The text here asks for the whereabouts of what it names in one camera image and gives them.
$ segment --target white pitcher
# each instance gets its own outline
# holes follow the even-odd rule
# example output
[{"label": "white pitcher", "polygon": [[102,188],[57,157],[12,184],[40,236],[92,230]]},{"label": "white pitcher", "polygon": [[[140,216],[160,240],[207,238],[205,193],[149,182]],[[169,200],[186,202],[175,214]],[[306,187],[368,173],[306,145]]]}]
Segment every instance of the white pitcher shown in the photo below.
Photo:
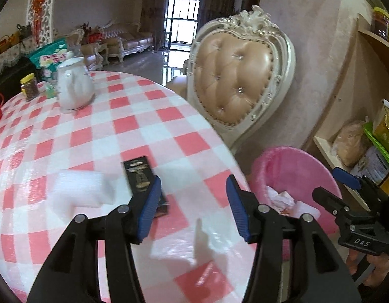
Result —
[{"label": "white pitcher", "polygon": [[83,57],[70,58],[57,66],[57,93],[60,106],[69,111],[91,101],[95,88]]}]

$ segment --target pink trash can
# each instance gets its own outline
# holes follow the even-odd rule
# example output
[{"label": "pink trash can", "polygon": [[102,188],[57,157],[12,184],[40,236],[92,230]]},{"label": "pink trash can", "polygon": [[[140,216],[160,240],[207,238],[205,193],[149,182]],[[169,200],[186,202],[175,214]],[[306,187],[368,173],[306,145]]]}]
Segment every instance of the pink trash can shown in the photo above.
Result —
[{"label": "pink trash can", "polygon": [[[341,191],[331,173],[315,157],[302,150],[280,146],[270,148],[252,164],[251,191],[261,204],[271,205],[266,186],[277,192],[287,191],[295,201],[302,201],[321,212],[319,225],[327,235],[338,231],[335,217],[312,199],[312,192],[323,187],[342,198]],[[283,258],[290,257],[289,244],[283,246]]]}]

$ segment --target red hanging decoration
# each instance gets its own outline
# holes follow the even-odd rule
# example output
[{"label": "red hanging decoration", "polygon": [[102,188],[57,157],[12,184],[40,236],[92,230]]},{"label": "red hanging decoration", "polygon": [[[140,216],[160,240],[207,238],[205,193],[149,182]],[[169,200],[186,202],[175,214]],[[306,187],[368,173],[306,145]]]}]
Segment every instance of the red hanging decoration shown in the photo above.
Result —
[{"label": "red hanging decoration", "polygon": [[46,0],[32,0],[33,32],[34,32],[33,34],[37,45],[39,45],[39,34],[42,25],[42,10],[45,1]]}]

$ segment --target hand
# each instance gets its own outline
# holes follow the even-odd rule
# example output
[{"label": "hand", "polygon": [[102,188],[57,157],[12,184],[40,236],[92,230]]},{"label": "hand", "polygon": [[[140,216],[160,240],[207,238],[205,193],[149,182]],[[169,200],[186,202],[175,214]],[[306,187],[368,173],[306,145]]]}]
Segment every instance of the hand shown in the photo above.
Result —
[{"label": "hand", "polygon": [[[346,260],[346,266],[349,268],[349,272],[351,275],[354,275],[357,271],[357,262],[356,259],[359,255],[359,252],[355,250],[349,250],[349,256]],[[368,278],[364,281],[365,286],[379,286],[382,281],[385,279],[389,272],[389,256],[385,253],[380,256],[372,256],[367,255],[367,262],[370,264],[374,264],[376,268],[373,272],[368,276]]]}]

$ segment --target checkered tablecloth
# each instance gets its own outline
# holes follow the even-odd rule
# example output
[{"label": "checkered tablecloth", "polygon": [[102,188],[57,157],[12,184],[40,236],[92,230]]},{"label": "checkered tablecloth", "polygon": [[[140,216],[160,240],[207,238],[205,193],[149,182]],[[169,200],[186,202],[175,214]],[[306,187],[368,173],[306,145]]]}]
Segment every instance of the checkered tablecloth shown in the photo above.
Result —
[{"label": "checkered tablecloth", "polygon": [[[225,193],[234,174],[248,189],[230,151],[185,100],[145,78],[93,72],[96,98],[64,114],[55,99],[8,101],[0,120],[0,272],[22,300],[66,228],[47,206],[62,169],[104,173],[114,205],[77,210],[105,215],[130,200],[121,162],[149,156],[162,180],[170,213],[153,222],[133,247],[148,303],[237,303],[248,282],[254,249],[238,235]],[[104,243],[99,280],[109,302]]]}]

